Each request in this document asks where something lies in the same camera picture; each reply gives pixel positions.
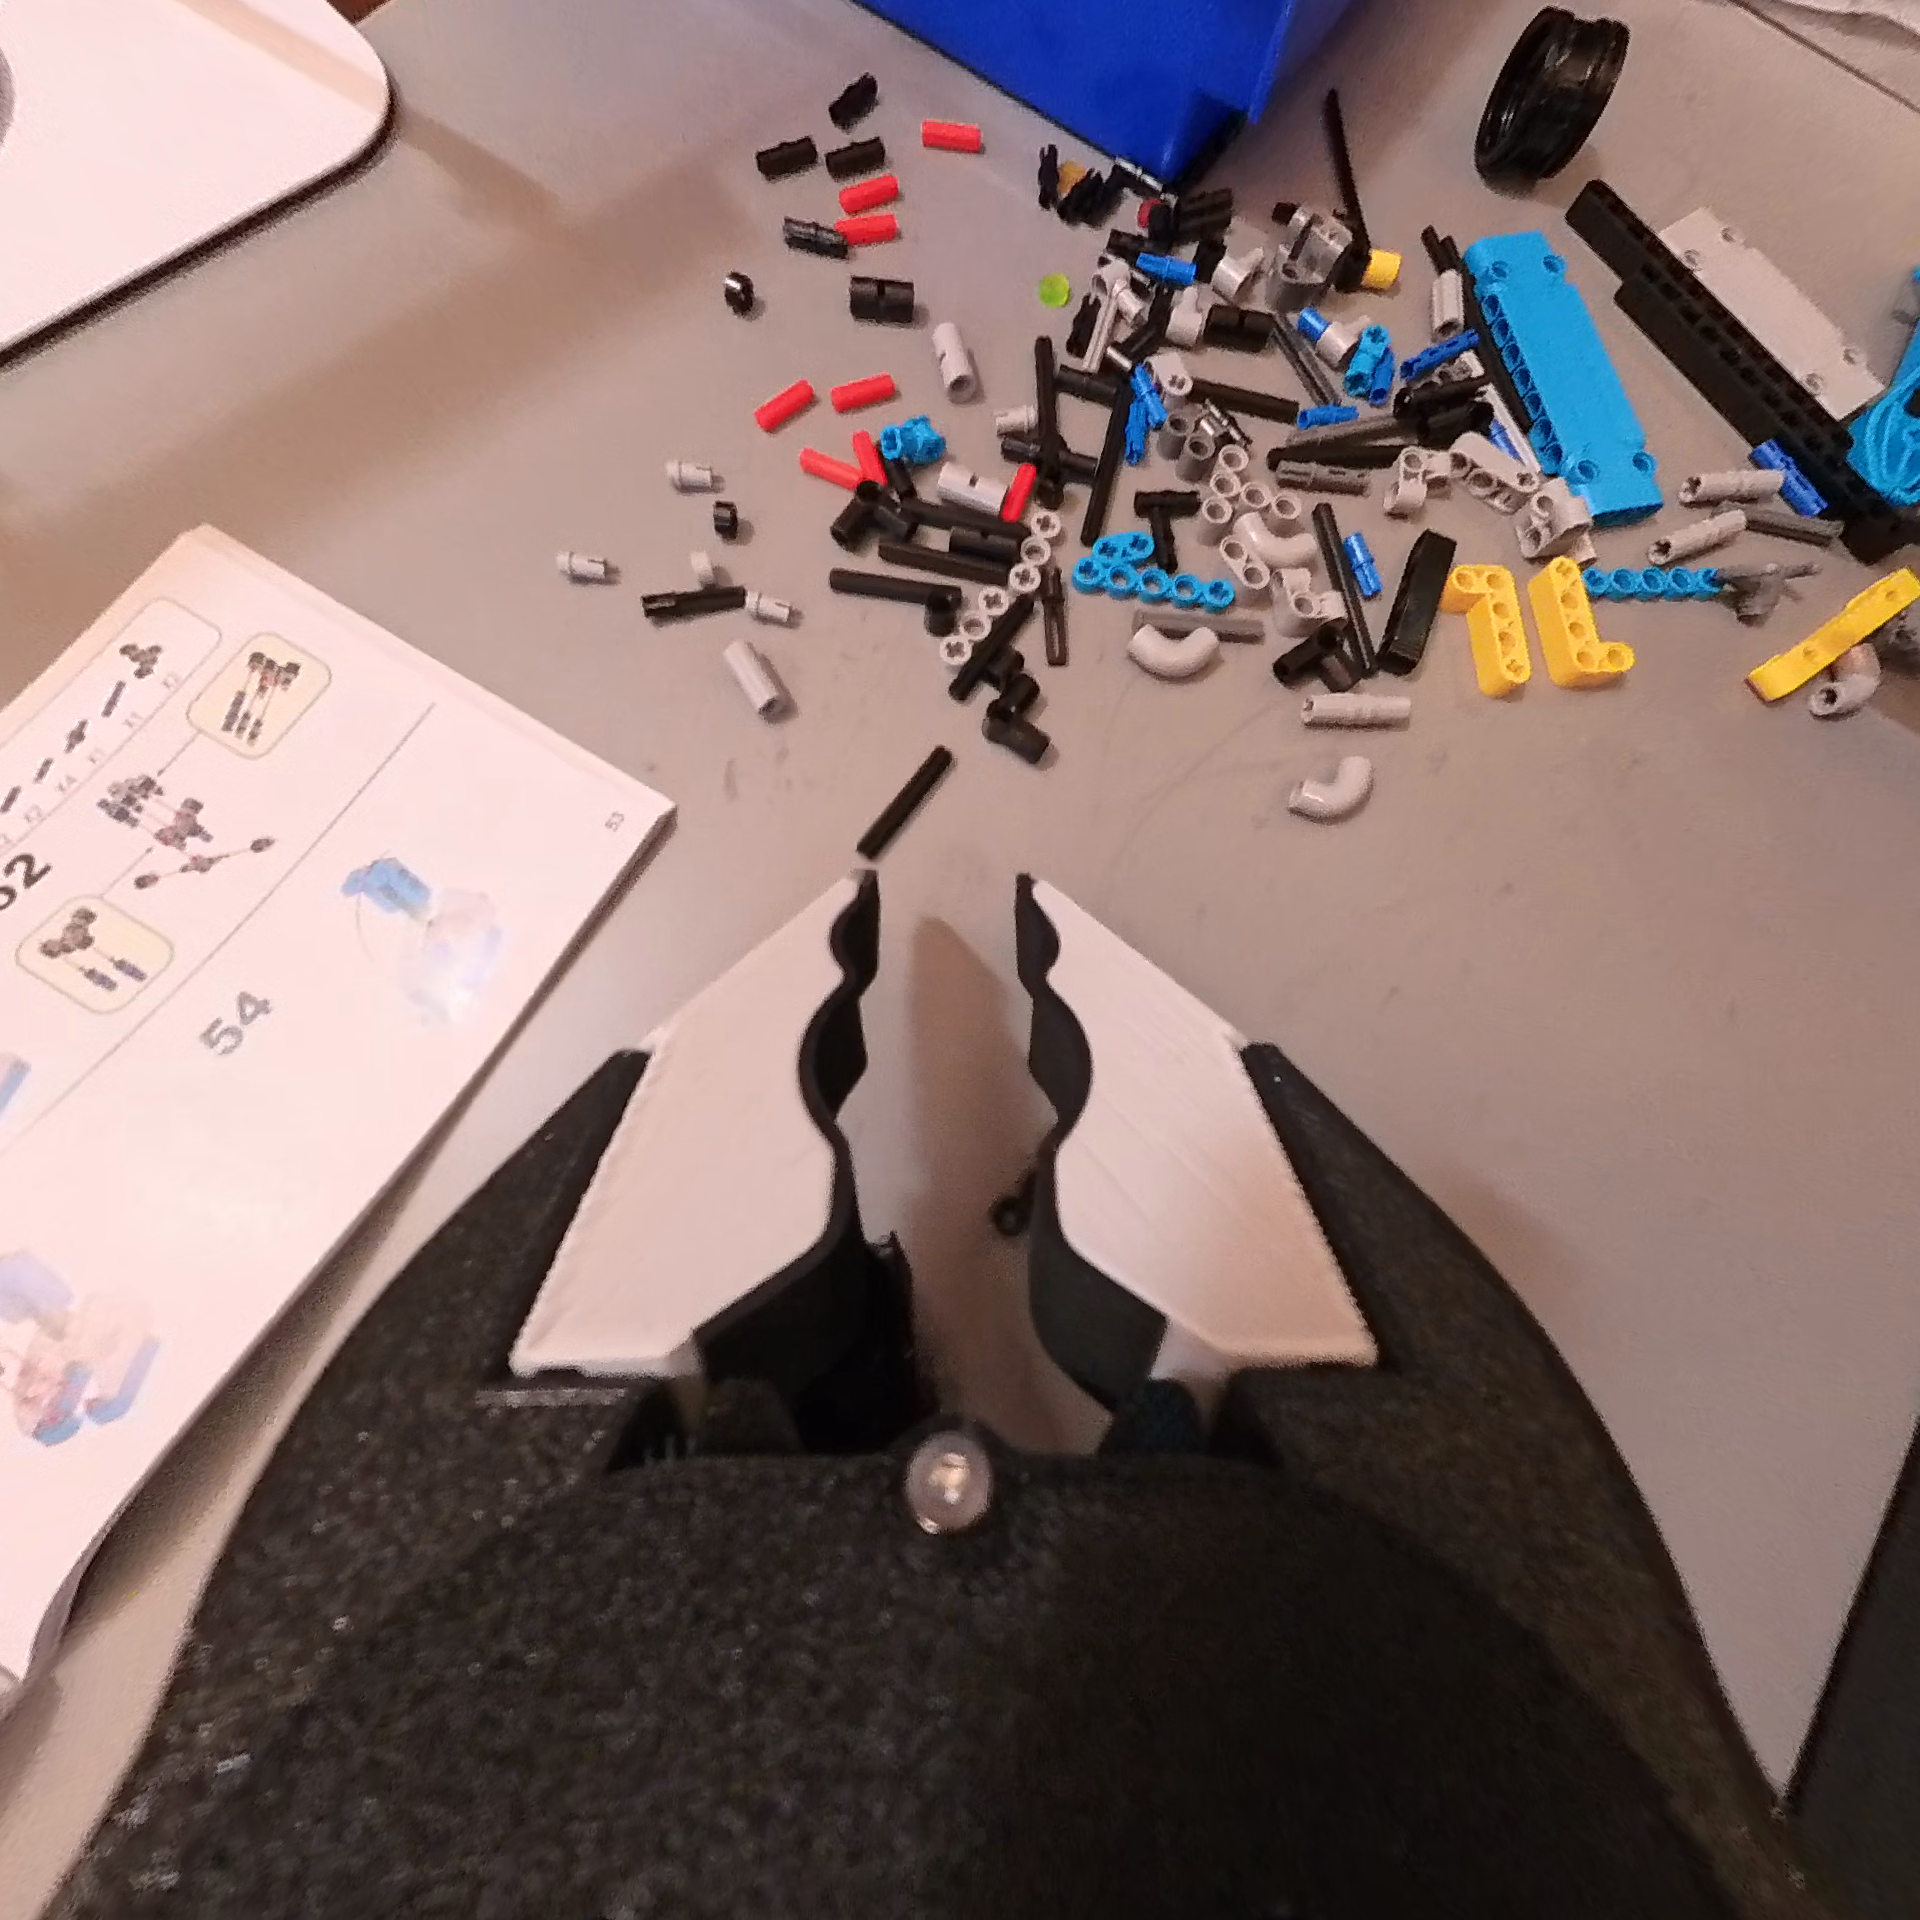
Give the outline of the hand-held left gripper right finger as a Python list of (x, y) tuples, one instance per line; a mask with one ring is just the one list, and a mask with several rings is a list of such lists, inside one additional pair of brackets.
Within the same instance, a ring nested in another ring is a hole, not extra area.
[(1064, 1369), (1371, 1367), (1379, 1344), (1224, 1016), (1046, 880), (1016, 887), (1038, 1155), (1027, 1296)]

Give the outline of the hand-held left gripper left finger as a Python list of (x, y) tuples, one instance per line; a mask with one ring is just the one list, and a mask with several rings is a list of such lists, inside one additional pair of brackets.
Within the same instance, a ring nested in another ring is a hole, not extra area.
[(716, 1376), (724, 1314), (828, 1242), (845, 1141), (812, 1041), (873, 979), (877, 883), (825, 887), (648, 1036), (513, 1376)]

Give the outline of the pile of small brick parts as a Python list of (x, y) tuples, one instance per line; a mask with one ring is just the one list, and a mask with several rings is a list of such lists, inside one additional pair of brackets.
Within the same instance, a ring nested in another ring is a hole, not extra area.
[(1035, 397), (996, 418), (1002, 472), (956, 463), (938, 424), (861, 426), (848, 453), (800, 447), (840, 491), (833, 540), (880, 567), (833, 591), (917, 603), (945, 665), (996, 687), (986, 733), (1032, 762), (1050, 744), (1016, 632), (1045, 616), (1068, 661), (1066, 593), (1136, 613), (1140, 669), (1184, 679), (1226, 641), (1283, 635), (1309, 727), (1385, 727), (1440, 617), (1468, 627), (1490, 699), (1531, 677), (1529, 629), (1558, 689), (1616, 689), (1635, 649), (1604, 601), (1765, 617), (1806, 572), (1701, 567), (1744, 531), (1846, 543), (1860, 561), (1915, 540), (1915, 341), (1894, 378), (1828, 325), (1720, 216), (1645, 228), (1604, 184), (1568, 209), (1620, 280), (1622, 314), (1750, 443), (1675, 498), (1713, 517), (1660, 537), (1645, 567), (1600, 567), (1593, 536), (1662, 508), (1658, 464), (1562, 247), (1539, 232), (1461, 247), (1424, 228), (1430, 338), (1398, 357), (1366, 316), (1329, 314), (1394, 283), (1369, 249), (1348, 127), (1324, 103), (1338, 199), (1276, 205), (1278, 249), (1227, 247), (1233, 193), (1162, 194), (1122, 167), (1040, 155), (1040, 203), (1096, 218), (1102, 186), (1144, 193), (1108, 239), (1072, 337), (1035, 345)]

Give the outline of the grey desk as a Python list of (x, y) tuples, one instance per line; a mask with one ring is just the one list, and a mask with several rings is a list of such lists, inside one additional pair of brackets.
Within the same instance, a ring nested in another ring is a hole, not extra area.
[(1445, 623), (1377, 793), (1261, 661), (1166, 689), (1072, 613), (1035, 771), (928, 645), (825, 593), (828, 487), (753, 407), (793, 378), (938, 383), (779, 247), (753, 154), (880, 82), (904, 242), (957, 320), (992, 455), (1035, 283), (1098, 241), (1035, 210), (1050, 136), (843, 5), (387, 5), (397, 99), (353, 181), (5, 372), (5, 692), (208, 522), (678, 805), (674, 835), (411, 1183), (301, 1299), (91, 1565), (5, 1720), (5, 1907), (36, 1914), (154, 1713), (210, 1559), (353, 1320), (613, 1049), (852, 867), (880, 864), (859, 1200), (928, 1344), (1028, 1447), (1092, 1434), (987, 1211), (1035, 1144), (1013, 885), (1035, 874), (1273, 1041), (1457, 1218), (1573, 1362), (1787, 1786), (1915, 1420), (1915, 699), (1837, 722), (1744, 683), (1873, 567), (1744, 632), (1627, 608), (1618, 689), (1476, 692)]

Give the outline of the instruction booklet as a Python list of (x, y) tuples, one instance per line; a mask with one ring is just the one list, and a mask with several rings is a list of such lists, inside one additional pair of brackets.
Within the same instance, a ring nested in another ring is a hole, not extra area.
[(674, 818), (201, 527), (5, 709), (2, 1666)]

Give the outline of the black perforated pad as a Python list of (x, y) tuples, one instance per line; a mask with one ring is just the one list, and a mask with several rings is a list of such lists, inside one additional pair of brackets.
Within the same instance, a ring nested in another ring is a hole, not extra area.
[(1917, 1453), (1888, 1501), (1792, 1781), (1792, 1829), (1844, 1915), (1917, 1915)]

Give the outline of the blue plastic bin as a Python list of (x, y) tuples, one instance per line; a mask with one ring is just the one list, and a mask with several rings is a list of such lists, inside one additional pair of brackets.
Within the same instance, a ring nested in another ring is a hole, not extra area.
[(868, 3), (926, 48), (1156, 179), (1246, 123), (1350, 3)]

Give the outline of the black toy wheel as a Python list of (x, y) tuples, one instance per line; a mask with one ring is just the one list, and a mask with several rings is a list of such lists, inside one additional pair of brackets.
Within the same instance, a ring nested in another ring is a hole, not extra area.
[(1520, 188), (1566, 172), (1616, 95), (1627, 47), (1629, 28), (1618, 19), (1542, 8), (1481, 111), (1472, 144), (1478, 179)]

